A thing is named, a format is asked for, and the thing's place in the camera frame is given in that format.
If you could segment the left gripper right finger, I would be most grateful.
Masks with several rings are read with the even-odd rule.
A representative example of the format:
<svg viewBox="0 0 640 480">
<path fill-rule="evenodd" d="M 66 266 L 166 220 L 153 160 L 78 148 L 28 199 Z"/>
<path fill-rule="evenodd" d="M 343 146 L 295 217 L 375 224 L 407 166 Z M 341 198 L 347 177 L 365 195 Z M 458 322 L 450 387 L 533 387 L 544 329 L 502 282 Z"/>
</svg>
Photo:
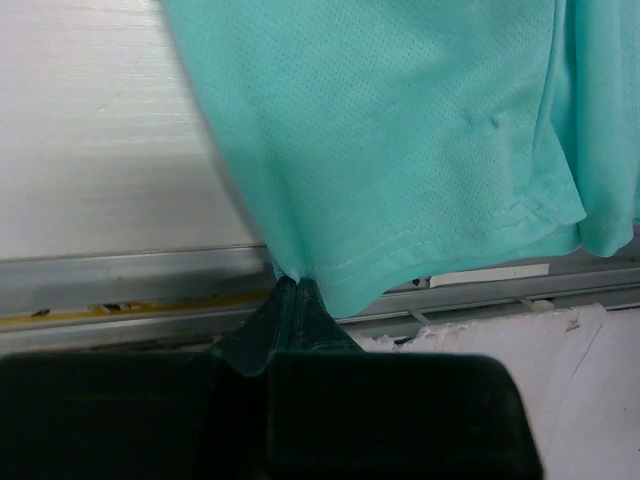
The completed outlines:
<svg viewBox="0 0 640 480">
<path fill-rule="evenodd" d="M 296 287 L 293 313 L 287 327 L 287 349 L 329 353 L 364 352 L 327 312 L 317 283 L 306 278 Z"/>
</svg>

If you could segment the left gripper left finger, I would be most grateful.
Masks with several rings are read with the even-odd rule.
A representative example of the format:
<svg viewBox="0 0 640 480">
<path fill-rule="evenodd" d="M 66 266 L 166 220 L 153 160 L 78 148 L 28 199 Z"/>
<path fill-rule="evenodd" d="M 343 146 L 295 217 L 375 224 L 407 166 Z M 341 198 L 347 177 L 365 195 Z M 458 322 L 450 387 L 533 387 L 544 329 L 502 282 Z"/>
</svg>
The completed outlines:
<svg viewBox="0 0 640 480">
<path fill-rule="evenodd" d="M 280 330 L 291 319 L 297 284 L 280 278 L 264 303 L 210 352 L 241 376 L 259 376 L 276 349 Z"/>
</svg>

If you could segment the teal t-shirt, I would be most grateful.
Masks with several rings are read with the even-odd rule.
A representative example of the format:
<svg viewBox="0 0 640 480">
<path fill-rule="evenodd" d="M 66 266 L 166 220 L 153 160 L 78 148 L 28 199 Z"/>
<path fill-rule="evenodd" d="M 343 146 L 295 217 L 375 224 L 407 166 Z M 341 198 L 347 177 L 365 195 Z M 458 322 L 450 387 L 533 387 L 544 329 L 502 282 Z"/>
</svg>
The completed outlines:
<svg viewBox="0 0 640 480">
<path fill-rule="evenodd" d="M 635 1 L 167 1 L 279 275 L 354 315 L 639 220 Z"/>
</svg>

